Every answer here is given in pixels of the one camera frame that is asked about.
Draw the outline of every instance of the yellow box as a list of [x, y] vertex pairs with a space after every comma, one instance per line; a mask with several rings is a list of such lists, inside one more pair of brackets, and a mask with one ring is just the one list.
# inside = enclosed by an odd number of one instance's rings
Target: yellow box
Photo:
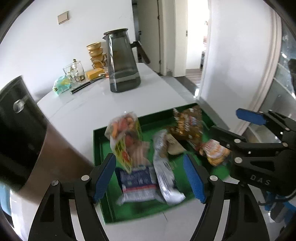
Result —
[[88, 72], [86, 72], [87, 77], [89, 80], [93, 80], [99, 76], [99, 74], [103, 74], [105, 71], [101, 68], [92, 69]]

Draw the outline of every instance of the pitcher lid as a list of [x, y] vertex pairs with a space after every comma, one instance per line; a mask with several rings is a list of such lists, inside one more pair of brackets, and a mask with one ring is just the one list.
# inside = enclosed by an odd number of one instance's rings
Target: pitcher lid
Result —
[[104, 33], [104, 35], [109, 35], [109, 34], [124, 32], [124, 31], [127, 31], [127, 30], [128, 30], [128, 28], [115, 29], [115, 30], [111, 30], [111, 31], [108, 31], [108, 32]]

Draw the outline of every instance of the stack of gold bowls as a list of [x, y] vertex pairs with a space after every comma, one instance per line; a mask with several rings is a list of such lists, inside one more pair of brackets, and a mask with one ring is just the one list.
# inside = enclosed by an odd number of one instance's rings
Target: stack of gold bowls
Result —
[[106, 60], [105, 54], [103, 54], [103, 49], [101, 48], [101, 42], [90, 44], [87, 46], [87, 49], [93, 63], [93, 68], [104, 68]]

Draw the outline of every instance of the silver snack wrapper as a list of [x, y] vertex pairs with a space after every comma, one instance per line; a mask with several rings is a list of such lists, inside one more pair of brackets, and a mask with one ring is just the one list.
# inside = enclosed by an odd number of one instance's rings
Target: silver snack wrapper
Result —
[[153, 166], [157, 176], [159, 188], [168, 204], [177, 204], [185, 199], [185, 195], [174, 188], [175, 176], [169, 165], [167, 157], [161, 157], [160, 153], [165, 146], [167, 130], [160, 130], [153, 137], [154, 156]]

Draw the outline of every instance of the clear glass cup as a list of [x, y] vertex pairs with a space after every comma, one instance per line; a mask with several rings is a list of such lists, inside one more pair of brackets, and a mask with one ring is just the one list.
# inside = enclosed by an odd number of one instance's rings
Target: clear glass cup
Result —
[[63, 71], [71, 80], [81, 82], [85, 79], [83, 66], [81, 62], [76, 59], [73, 60], [73, 63], [64, 67]]

